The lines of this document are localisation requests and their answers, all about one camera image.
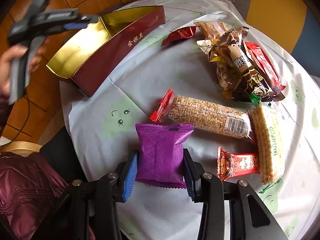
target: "blue gripper pad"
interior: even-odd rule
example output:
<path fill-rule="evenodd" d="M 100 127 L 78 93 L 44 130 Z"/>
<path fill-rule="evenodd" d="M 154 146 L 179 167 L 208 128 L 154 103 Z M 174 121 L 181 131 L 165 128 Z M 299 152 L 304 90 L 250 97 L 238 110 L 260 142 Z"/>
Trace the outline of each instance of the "blue gripper pad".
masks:
<path fill-rule="evenodd" d="M 138 156 L 137 154 L 134 155 L 132 163 L 130 165 L 128 175 L 125 178 L 124 181 L 124 192 L 123 192 L 123 200 L 128 201 L 129 197 L 131 196 L 133 186 L 134 186 L 134 181 L 136 180 L 138 172 Z"/>

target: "red candy wrapper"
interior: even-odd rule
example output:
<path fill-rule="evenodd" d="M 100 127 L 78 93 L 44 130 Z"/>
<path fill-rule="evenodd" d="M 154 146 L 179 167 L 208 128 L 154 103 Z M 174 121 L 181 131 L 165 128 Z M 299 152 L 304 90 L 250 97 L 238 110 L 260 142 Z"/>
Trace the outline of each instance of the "red candy wrapper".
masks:
<path fill-rule="evenodd" d="M 272 89 L 274 90 L 274 88 L 276 88 L 279 92 L 284 90 L 285 86 L 281 84 L 280 77 L 276 69 L 263 49 L 253 42 L 245 41 L 245 44 L 257 65 L 260 67 L 260 70 L 263 71 L 263 73 L 265 73 L 265 75 L 267 75 L 270 81 L 274 84 Z"/>
<path fill-rule="evenodd" d="M 188 27 L 183 27 L 178 30 L 175 30 L 174 32 L 168 35 L 168 37 L 162 42 L 161 46 L 166 45 L 173 41 L 178 41 L 178 40 L 188 39 L 193 37 L 196 33 L 197 27 L 199 26 L 188 26 Z"/>
<path fill-rule="evenodd" d="M 218 147 L 217 177 L 221 180 L 259 172 L 257 153 L 228 153 Z"/>

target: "green cartoon print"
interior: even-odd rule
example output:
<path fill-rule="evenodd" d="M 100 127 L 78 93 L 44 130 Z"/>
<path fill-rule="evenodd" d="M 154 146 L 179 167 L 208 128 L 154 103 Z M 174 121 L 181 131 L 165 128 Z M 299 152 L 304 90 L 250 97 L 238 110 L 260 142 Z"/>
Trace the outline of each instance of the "green cartoon print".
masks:
<path fill-rule="evenodd" d="M 303 89 L 298 87 L 293 80 L 290 82 L 290 87 L 292 100 L 295 102 L 295 104 L 297 105 L 298 103 L 303 102 L 305 98 Z"/>
<path fill-rule="evenodd" d="M 129 238 L 129 239 L 142 239 L 142 235 L 136 228 L 132 225 L 130 218 L 125 219 L 124 222 L 119 220 L 120 230 Z"/>
<path fill-rule="evenodd" d="M 117 135 L 133 129 L 141 110 L 127 96 L 123 96 L 106 110 L 102 134 L 114 138 Z"/>
<path fill-rule="evenodd" d="M 272 214 L 278 210 L 278 193 L 280 192 L 282 185 L 283 180 L 279 179 L 275 183 L 268 184 L 258 194 Z"/>
<path fill-rule="evenodd" d="M 299 216 L 295 216 L 294 219 L 291 220 L 290 224 L 287 226 L 286 230 L 284 231 L 287 238 L 290 238 L 292 235 L 294 228 L 298 225 Z"/>
<path fill-rule="evenodd" d="M 143 41 L 140 42 L 139 46 L 147 46 L 149 48 L 159 48 L 162 45 L 162 42 L 167 38 L 167 34 L 163 31 L 154 30 L 151 34 L 144 37 Z"/>
<path fill-rule="evenodd" d="M 313 128 L 318 128 L 319 127 L 317 109 L 315 107 L 312 109 L 311 123 L 312 123 L 312 127 Z"/>

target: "maroon jacket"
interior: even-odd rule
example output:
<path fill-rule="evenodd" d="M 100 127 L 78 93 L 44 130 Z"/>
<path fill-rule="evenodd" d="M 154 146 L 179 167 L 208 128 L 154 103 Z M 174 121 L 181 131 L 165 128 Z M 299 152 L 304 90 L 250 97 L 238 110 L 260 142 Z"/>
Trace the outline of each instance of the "maroon jacket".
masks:
<path fill-rule="evenodd" d="M 39 153 L 0 154 L 0 213 L 20 240 L 29 240 L 66 182 Z"/>
<path fill-rule="evenodd" d="M 0 137 L 5 125 L 7 124 L 12 107 L 13 105 L 8 106 L 8 97 L 0 90 Z"/>

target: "snack pile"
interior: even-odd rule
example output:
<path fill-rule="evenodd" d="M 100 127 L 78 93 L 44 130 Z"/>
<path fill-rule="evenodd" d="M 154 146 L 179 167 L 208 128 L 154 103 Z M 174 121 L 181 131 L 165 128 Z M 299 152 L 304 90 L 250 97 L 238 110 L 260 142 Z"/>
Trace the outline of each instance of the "snack pile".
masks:
<path fill-rule="evenodd" d="M 197 45 L 216 68 L 223 95 L 251 102 L 254 107 L 243 112 L 176 95 L 169 89 L 150 119 L 161 122 L 169 118 L 177 124 L 136 124 L 142 148 L 136 180 L 158 187 L 184 188 L 181 143 L 196 128 L 258 146 L 255 153 L 229 153 L 218 147 L 217 176 L 221 180 L 258 173 L 262 184 L 276 183 L 284 174 L 283 147 L 276 111 L 265 102 L 283 100 L 285 86 L 263 49 L 244 41 L 247 27 L 228 30 L 223 22 L 194 24 L 170 33 L 162 45 L 193 37 L 199 27 L 204 40 L 197 41 Z"/>

